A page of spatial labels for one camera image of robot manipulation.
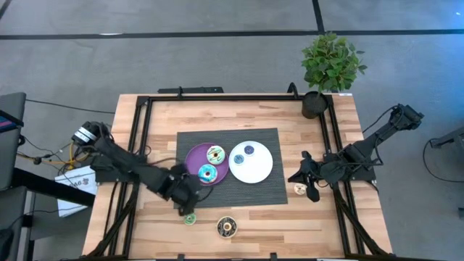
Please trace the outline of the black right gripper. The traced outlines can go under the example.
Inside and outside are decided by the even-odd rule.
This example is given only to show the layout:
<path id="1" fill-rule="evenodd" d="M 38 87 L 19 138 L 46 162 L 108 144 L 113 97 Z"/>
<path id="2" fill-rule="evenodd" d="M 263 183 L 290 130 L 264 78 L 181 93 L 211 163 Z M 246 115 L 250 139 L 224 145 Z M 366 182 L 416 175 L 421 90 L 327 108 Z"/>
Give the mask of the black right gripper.
<path id="1" fill-rule="evenodd" d="M 302 157 L 302 168 L 289 178 L 289 183 L 304 183 L 307 186 L 307 198 L 312 202 L 318 202 L 320 193 L 315 184 L 323 180 L 320 174 L 320 164 L 312 158 L 308 151 L 303 151 Z"/>

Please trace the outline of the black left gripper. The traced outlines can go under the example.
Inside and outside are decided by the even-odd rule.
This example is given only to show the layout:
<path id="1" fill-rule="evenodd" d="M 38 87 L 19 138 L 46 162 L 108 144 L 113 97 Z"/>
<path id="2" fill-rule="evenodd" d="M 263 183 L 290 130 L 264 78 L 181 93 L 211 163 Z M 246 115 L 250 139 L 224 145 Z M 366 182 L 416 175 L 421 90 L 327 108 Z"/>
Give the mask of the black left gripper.
<path id="1" fill-rule="evenodd" d="M 185 165 L 174 165 L 167 172 L 165 199 L 178 205 L 178 214 L 185 216 L 195 214 L 202 189 L 199 179 L 188 173 Z"/>

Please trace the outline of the large blue frosted donut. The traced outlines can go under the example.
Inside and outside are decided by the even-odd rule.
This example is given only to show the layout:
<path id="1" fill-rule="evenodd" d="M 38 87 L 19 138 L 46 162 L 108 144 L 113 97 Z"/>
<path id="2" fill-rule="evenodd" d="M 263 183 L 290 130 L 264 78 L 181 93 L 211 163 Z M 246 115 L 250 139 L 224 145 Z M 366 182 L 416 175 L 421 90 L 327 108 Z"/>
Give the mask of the large blue frosted donut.
<path id="1" fill-rule="evenodd" d="M 216 181 L 218 171 L 214 165 L 205 164 L 199 168 L 198 177 L 202 183 L 210 184 Z"/>

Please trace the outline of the large chocolate sprinkle donut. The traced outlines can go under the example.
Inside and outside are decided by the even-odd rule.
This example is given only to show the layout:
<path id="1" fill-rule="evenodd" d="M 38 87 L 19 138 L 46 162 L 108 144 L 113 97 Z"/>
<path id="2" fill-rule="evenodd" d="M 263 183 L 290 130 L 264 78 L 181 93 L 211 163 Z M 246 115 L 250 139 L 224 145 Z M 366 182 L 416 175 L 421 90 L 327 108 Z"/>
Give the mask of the large chocolate sprinkle donut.
<path id="1" fill-rule="evenodd" d="M 216 225 L 217 233 L 221 238 L 229 239 L 234 237 L 238 230 L 236 220 L 230 216 L 225 216 L 219 219 Z"/>

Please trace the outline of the large mint green donut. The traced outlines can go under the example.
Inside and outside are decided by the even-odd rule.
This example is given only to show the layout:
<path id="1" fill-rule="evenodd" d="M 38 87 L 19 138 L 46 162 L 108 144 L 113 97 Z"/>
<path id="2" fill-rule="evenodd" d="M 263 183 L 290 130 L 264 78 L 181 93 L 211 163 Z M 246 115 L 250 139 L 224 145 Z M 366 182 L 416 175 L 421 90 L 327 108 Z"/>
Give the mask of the large mint green donut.
<path id="1" fill-rule="evenodd" d="M 225 160 L 225 150 L 221 146 L 211 146 L 207 150 L 207 161 L 212 165 L 219 165 Z"/>

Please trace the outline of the white round plate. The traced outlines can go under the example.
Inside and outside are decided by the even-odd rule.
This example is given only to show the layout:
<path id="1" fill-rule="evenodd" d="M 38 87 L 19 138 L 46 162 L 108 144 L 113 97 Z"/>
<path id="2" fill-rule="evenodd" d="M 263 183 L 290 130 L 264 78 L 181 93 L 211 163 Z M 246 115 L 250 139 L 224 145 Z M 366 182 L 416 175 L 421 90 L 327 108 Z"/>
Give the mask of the white round plate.
<path id="1" fill-rule="evenodd" d="M 252 145 L 254 154 L 247 156 L 244 153 L 244 147 Z M 233 158 L 236 154 L 244 156 L 244 163 L 236 165 Z M 233 176 L 244 183 L 259 183 L 264 181 L 273 169 L 273 156 L 269 149 L 257 141 L 244 141 L 237 144 L 229 154 L 229 169 Z"/>

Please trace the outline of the dark grey woven placemat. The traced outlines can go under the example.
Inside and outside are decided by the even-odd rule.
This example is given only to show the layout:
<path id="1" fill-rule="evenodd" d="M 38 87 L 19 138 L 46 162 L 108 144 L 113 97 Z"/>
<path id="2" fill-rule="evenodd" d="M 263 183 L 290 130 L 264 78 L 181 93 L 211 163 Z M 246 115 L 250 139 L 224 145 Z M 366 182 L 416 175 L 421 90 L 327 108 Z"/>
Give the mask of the dark grey woven placemat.
<path id="1" fill-rule="evenodd" d="M 276 128 L 179 132 L 176 159 L 185 164 L 190 150 L 203 143 L 221 146 L 229 159 L 231 150 L 244 141 L 257 141 L 269 149 L 273 156 L 273 169 L 270 175 L 264 181 L 250 184 L 239 181 L 229 169 L 227 176 L 220 183 L 212 186 L 201 184 L 202 190 L 199 192 L 200 200 L 196 204 L 197 208 L 241 207 L 288 202 Z"/>

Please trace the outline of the purple round plate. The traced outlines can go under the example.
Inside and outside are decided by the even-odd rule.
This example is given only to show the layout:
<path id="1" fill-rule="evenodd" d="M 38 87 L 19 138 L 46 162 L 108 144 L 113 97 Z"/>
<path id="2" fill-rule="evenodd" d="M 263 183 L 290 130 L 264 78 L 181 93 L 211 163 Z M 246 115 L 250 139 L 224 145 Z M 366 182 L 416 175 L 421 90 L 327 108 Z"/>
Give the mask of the purple round plate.
<path id="1" fill-rule="evenodd" d="M 214 145 L 213 143 L 203 143 L 196 145 L 190 150 L 186 156 L 185 165 L 191 175 L 198 175 L 200 167 L 209 164 L 207 150 Z M 214 165 L 214 167 L 217 170 L 216 179 L 210 183 L 201 182 L 203 186 L 216 185 L 227 176 L 229 171 L 228 155 L 226 154 L 225 159 L 220 164 Z"/>

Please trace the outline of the white paper sheets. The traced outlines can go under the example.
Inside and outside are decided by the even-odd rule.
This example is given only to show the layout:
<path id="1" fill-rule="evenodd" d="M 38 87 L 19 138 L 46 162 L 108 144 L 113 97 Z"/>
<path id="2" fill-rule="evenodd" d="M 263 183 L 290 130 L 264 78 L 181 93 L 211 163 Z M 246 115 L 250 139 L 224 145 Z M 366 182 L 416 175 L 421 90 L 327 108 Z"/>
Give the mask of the white paper sheets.
<path id="1" fill-rule="evenodd" d="M 54 180 L 57 183 L 67 185 L 93 195 L 97 192 L 95 171 L 92 170 L 90 166 L 70 170 L 65 174 L 55 177 Z M 66 218 L 87 208 L 87 206 L 82 204 L 76 204 L 62 199 L 57 200 L 57 206 L 60 218 Z"/>

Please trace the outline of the green plant in black pot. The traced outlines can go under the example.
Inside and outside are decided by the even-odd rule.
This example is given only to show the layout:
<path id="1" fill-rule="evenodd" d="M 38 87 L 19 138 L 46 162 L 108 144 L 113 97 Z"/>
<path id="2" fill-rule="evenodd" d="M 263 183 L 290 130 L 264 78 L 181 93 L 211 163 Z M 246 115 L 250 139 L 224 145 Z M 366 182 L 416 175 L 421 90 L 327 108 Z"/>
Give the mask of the green plant in black pot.
<path id="1" fill-rule="evenodd" d="M 358 74 L 368 69 L 353 43 L 335 33 L 319 35 L 303 48 L 302 66 L 304 81 L 313 91 L 302 99 L 302 115 L 308 119 L 319 117 L 328 108 L 325 91 L 346 91 L 351 89 Z"/>

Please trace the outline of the black power strip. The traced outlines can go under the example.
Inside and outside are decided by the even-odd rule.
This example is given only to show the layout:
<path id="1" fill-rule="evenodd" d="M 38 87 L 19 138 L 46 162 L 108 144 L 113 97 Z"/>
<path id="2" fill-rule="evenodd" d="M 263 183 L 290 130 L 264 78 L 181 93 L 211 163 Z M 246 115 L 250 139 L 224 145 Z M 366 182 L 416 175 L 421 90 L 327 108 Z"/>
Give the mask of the black power strip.
<path id="1" fill-rule="evenodd" d="M 157 93 L 159 94 L 178 94 L 179 92 L 183 94 L 213 94 L 219 93 L 223 94 L 224 90 L 220 86 L 214 87 L 177 87 L 177 88 L 160 88 Z"/>

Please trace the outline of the grey metal stand foot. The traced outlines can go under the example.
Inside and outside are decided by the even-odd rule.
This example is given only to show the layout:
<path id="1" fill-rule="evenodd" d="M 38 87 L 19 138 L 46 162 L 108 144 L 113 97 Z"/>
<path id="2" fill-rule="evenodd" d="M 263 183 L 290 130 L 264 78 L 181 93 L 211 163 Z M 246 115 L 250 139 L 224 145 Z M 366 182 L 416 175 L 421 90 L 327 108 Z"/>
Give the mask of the grey metal stand foot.
<path id="1" fill-rule="evenodd" d="M 430 144 L 434 149 L 439 149 L 445 144 L 454 143 L 458 149 L 464 151 L 464 127 L 458 128 L 440 138 L 434 138 Z"/>

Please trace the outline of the grey chair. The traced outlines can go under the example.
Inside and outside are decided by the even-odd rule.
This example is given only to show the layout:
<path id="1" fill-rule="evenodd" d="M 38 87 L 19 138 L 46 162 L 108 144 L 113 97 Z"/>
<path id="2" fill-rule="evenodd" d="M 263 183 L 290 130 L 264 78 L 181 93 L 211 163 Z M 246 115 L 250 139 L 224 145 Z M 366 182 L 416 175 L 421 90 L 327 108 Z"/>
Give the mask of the grey chair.
<path id="1" fill-rule="evenodd" d="M 23 92 L 0 95 L 0 111 L 23 120 L 25 99 Z M 19 137 L 20 129 L 0 133 L 0 190 L 11 186 Z"/>

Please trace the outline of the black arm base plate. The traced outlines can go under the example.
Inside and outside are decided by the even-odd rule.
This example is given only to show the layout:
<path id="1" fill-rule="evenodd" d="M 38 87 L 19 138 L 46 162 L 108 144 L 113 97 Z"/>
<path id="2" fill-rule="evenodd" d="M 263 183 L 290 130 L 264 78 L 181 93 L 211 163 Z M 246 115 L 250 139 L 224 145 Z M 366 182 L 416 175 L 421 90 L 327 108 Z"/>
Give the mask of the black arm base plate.
<path id="1" fill-rule="evenodd" d="M 140 155 L 105 155 L 97 154 L 91 161 L 91 169 L 95 171 L 96 182 L 133 182 L 136 175 L 133 167 L 146 163 L 147 158 Z"/>
<path id="2" fill-rule="evenodd" d="M 372 181 L 376 178 L 372 162 L 356 162 L 338 154 L 324 157 L 320 175 L 328 183 L 337 181 Z"/>

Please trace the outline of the black aluminium table frame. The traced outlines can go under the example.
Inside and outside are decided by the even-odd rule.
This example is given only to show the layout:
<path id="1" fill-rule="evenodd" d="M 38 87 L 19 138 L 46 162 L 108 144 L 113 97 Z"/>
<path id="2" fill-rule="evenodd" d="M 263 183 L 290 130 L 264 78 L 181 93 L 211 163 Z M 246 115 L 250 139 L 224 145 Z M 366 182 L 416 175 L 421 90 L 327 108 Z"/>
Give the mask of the black aluminium table frame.
<path id="1" fill-rule="evenodd" d="M 351 96 L 334 94 L 333 110 L 322 120 L 302 116 L 301 102 L 291 94 L 157 94 L 151 106 L 140 105 L 137 95 L 120 96 L 112 123 L 112 135 L 119 145 L 139 140 L 148 133 L 149 159 L 168 166 L 177 146 L 176 136 L 184 131 L 215 131 L 276 128 L 281 145 L 283 173 L 293 175 L 301 153 L 320 159 L 337 141 L 360 140 L 360 121 Z M 340 258 L 344 250 L 367 252 L 359 233 L 336 209 L 329 187 L 320 190 L 320 201 L 297 195 L 286 184 L 287 204 L 254 207 L 200 208 L 196 222 L 185 225 L 172 203 L 142 188 L 133 219 L 133 232 L 116 241 L 118 252 L 127 251 L 135 260 L 177 257 L 219 260 L 247 258 Z M 221 238 L 216 225 L 230 216 L 238 224 L 234 237 Z"/>

